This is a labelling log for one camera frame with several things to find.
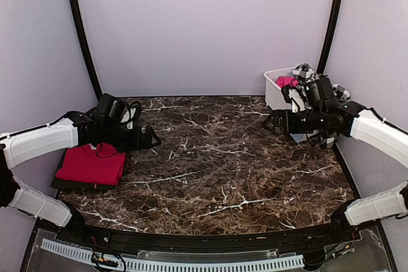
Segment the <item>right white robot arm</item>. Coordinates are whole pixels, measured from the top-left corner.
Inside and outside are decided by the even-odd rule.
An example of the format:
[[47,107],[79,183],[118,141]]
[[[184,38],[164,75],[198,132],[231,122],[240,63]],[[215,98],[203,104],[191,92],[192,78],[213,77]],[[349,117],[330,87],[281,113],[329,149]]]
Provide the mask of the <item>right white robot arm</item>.
[[[407,166],[407,131],[389,123],[373,108],[349,101],[323,111],[319,108],[298,111],[273,110],[262,122],[272,133],[306,134],[334,132],[362,141]],[[335,220],[325,229],[326,238],[338,243],[349,234],[350,226],[388,217],[407,216],[407,182],[373,196],[343,204],[332,215]]]

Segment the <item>black white plaid shirt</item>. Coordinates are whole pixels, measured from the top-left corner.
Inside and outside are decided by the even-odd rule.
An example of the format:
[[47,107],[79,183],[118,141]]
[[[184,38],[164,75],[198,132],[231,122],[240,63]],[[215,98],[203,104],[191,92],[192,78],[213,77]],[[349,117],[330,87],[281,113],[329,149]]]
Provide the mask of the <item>black white plaid shirt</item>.
[[[327,75],[315,72],[308,64],[297,66],[292,74],[300,84],[296,88],[284,87],[281,92],[287,103],[296,104],[298,108],[301,108],[301,103],[308,104],[303,84]],[[339,84],[332,84],[332,87],[334,98],[320,102],[318,106],[310,106],[309,110],[294,112],[290,109],[293,113],[304,112],[308,142],[313,146],[332,147],[351,120],[351,115],[347,111],[349,108],[347,103],[351,100],[349,91]],[[274,111],[273,115],[274,124],[277,125],[277,111]]]

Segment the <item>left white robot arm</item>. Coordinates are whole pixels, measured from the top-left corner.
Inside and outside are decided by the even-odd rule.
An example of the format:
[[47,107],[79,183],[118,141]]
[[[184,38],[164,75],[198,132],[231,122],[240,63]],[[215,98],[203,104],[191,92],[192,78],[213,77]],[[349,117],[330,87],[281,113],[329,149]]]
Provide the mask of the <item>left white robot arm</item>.
[[69,111],[61,118],[23,131],[1,135],[1,206],[20,210],[65,227],[76,244],[90,238],[81,214],[68,204],[45,195],[13,175],[19,164],[54,151],[106,143],[120,152],[154,148],[161,140],[150,126],[128,129],[120,120]]

